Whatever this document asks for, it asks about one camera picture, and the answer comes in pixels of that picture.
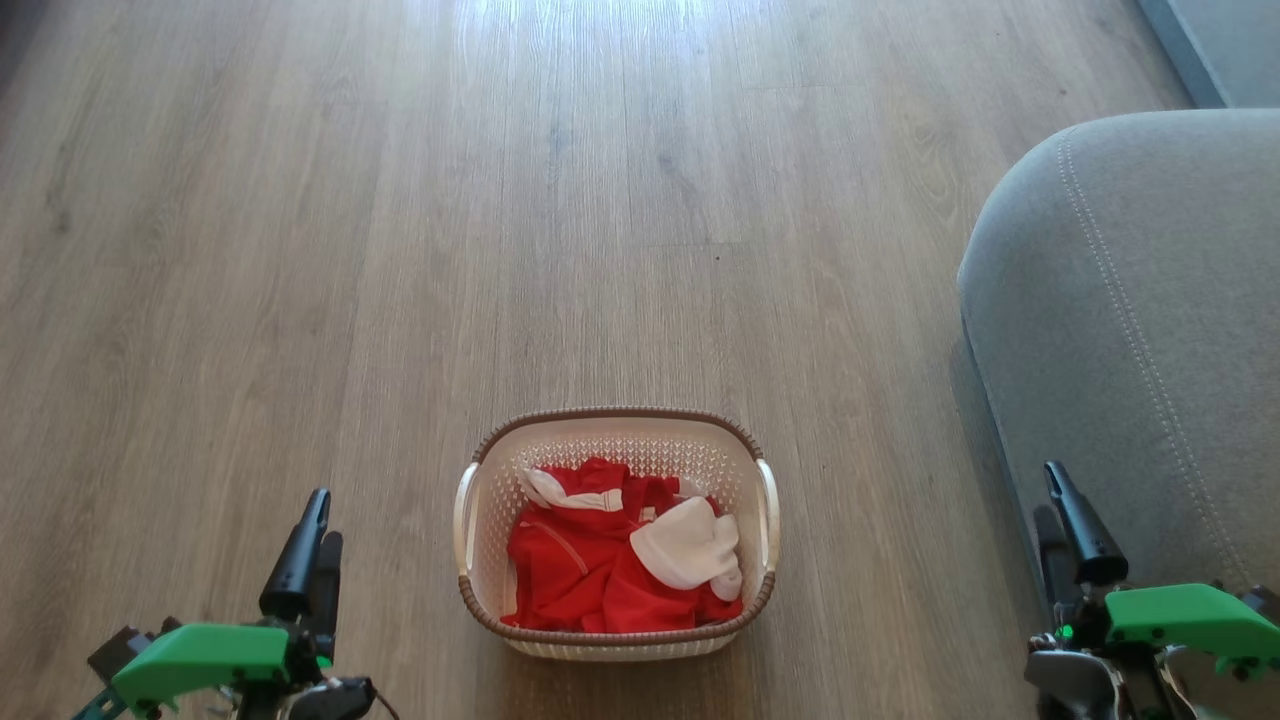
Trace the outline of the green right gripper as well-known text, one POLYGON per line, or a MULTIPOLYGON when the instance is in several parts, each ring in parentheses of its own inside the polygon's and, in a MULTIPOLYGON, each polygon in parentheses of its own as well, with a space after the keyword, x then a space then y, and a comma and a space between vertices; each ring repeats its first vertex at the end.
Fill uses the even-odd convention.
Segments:
POLYGON ((1069 606, 1059 612, 1065 650, 1110 656, 1180 646, 1212 656, 1216 673, 1242 682, 1277 669, 1277 593, 1265 585, 1239 594, 1203 583, 1125 587, 1078 602, 1079 585, 1116 585, 1130 565, 1065 465, 1047 461, 1044 479, 1053 509, 1036 507, 1036 547, 1047 605, 1069 606))

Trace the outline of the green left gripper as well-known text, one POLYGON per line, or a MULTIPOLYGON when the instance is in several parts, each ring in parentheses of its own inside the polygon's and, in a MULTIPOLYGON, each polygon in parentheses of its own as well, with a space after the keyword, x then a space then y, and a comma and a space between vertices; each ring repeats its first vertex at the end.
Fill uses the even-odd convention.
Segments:
POLYGON ((285 719, 328 682, 340 602, 344 537, 328 533, 332 492, 316 488, 259 596, 253 623, 182 624, 156 635, 124 629, 111 641, 127 657, 108 674, 111 710, 160 719, 180 698, 227 691, 233 719, 285 719))

